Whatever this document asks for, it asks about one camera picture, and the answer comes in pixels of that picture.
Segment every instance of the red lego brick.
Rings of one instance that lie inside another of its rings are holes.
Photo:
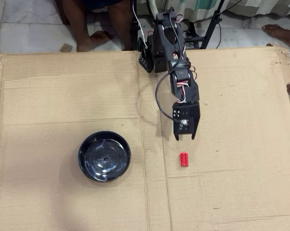
[[[180,153],[181,167],[189,166],[188,153]]]

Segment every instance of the bare foot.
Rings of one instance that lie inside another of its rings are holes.
[[[290,46],[290,30],[283,29],[279,25],[265,25],[262,30]]]
[[[108,42],[112,38],[113,36],[107,31],[97,31],[92,36],[90,36],[87,41],[78,44],[76,51],[77,52],[90,51],[91,49]]]

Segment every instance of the black stand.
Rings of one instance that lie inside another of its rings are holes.
[[[139,30],[140,30],[140,27],[139,27],[139,23],[133,13],[133,6],[134,5],[134,11],[135,11],[135,14],[137,15],[137,3],[136,3],[136,0],[131,0],[131,12],[132,12],[132,15],[133,15],[133,18],[132,18],[132,26],[131,26],[131,36],[132,36],[132,50],[133,51],[137,51],[138,50],[138,39],[139,39]]]
[[[185,43],[193,44],[194,48],[189,48],[187,50],[195,50],[195,49],[206,49],[208,46],[208,43],[210,41],[210,38],[213,34],[213,31],[215,29],[215,26],[219,24],[222,19],[221,16],[221,8],[224,4],[225,0],[221,0],[220,4],[218,5],[218,8],[216,11],[214,11],[214,14],[211,18],[211,22],[209,24],[209,27],[207,29],[206,35],[204,37],[199,37],[196,34],[194,23],[189,23],[190,28],[188,29],[188,33],[190,34],[190,38],[185,38]]]

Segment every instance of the black bowl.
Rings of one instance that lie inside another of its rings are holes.
[[[84,140],[78,151],[83,173],[98,182],[121,177],[129,167],[131,151],[126,140],[115,132],[99,131]]]

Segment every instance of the black robotic arm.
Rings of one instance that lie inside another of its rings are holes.
[[[171,8],[168,12],[158,13],[153,34],[148,35],[147,43],[139,39],[139,63],[151,72],[167,71],[158,81],[155,98],[161,112],[174,122],[174,135],[192,134],[195,138],[200,120],[199,92],[191,71],[191,63],[185,53],[183,31],[176,23],[176,14]],[[178,98],[173,104],[172,115],[168,115],[160,106],[158,89],[164,78],[170,76],[171,91]]]

